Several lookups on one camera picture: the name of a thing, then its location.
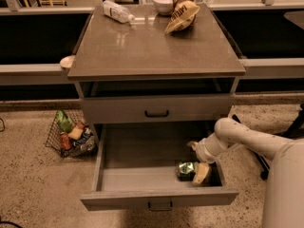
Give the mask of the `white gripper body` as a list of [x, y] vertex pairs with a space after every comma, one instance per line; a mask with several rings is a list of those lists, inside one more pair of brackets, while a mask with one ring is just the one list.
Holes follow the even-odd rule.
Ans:
[[226, 142], [220, 140], [215, 133], [203, 138], [196, 147], [197, 158], [207, 163], [214, 163], [219, 154], [225, 151]]

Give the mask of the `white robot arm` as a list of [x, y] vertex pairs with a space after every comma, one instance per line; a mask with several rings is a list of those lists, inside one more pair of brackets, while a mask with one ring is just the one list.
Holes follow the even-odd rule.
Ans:
[[262, 228], [304, 228], [304, 140], [255, 131], [231, 118], [221, 118], [210, 136], [188, 146], [200, 162], [209, 165], [236, 144], [271, 162]]

